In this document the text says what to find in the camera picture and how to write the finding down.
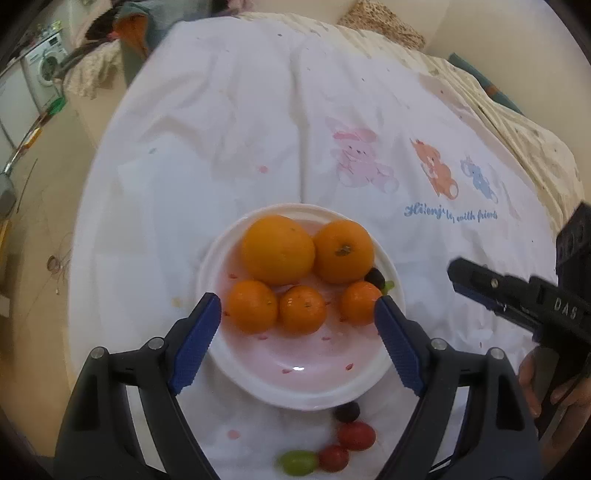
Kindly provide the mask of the person's right hand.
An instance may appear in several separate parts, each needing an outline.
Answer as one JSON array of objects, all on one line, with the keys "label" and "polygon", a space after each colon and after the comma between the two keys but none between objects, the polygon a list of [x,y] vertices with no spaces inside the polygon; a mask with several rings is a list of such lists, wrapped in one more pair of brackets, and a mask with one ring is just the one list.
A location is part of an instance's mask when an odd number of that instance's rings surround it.
[{"label": "person's right hand", "polygon": [[[518,380],[530,412],[534,418],[537,418],[542,412],[542,406],[533,389],[535,370],[534,351],[531,351],[520,364]],[[566,408],[564,421],[576,421],[585,425],[590,418],[590,378],[586,377],[579,381],[569,380],[555,388],[551,394],[551,403],[553,405],[560,403]]]}]

